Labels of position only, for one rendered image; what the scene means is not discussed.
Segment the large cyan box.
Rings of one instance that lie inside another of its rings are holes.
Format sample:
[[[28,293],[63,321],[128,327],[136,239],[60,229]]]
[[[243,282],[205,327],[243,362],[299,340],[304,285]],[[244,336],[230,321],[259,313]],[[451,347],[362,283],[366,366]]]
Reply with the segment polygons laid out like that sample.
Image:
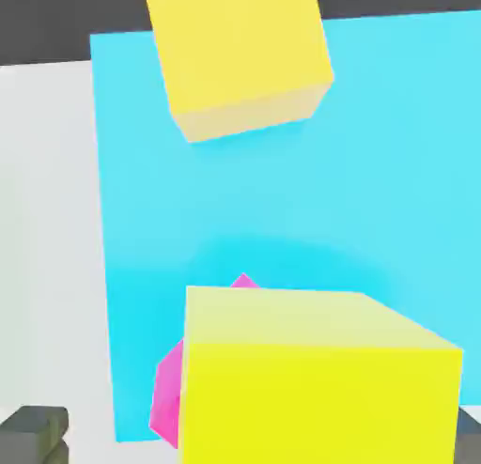
[[[329,20],[309,119],[200,144],[149,32],[91,38],[116,438],[149,441],[187,286],[363,292],[461,346],[481,406],[481,11]]]

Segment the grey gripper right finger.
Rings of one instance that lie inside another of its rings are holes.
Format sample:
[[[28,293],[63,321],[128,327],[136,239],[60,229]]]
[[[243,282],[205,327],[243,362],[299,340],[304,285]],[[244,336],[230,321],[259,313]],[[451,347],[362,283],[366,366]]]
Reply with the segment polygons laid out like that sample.
[[[481,424],[458,409],[455,464],[481,464]]]

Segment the small golden yellow cube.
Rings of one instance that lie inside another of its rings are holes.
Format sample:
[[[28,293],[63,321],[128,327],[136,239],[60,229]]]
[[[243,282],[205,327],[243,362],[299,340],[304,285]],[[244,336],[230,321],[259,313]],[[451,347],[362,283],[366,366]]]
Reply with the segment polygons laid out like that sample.
[[[146,0],[190,143],[311,117],[334,81],[318,0]]]

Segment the small pink cube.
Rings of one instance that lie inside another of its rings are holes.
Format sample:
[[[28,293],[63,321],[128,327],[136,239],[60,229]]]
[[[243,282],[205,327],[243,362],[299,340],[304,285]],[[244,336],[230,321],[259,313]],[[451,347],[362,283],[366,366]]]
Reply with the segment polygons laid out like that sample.
[[[183,344],[181,338],[157,366],[149,417],[149,428],[175,449],[178,449]]]

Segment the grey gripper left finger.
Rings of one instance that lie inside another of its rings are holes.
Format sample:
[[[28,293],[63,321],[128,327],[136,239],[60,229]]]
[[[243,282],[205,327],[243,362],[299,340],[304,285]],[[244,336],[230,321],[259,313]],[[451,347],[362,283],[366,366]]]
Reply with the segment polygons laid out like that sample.
[[[64,407],[21,406],[0,424],[0,464],[69,464]]]

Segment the small lemon yellow cube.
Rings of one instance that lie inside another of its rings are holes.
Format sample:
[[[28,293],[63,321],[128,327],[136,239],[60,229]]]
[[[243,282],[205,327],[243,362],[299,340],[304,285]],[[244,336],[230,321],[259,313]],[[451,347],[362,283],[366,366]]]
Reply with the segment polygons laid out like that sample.
[[[462,350],[364,294],[191,286],[179,464],[454,464]]]

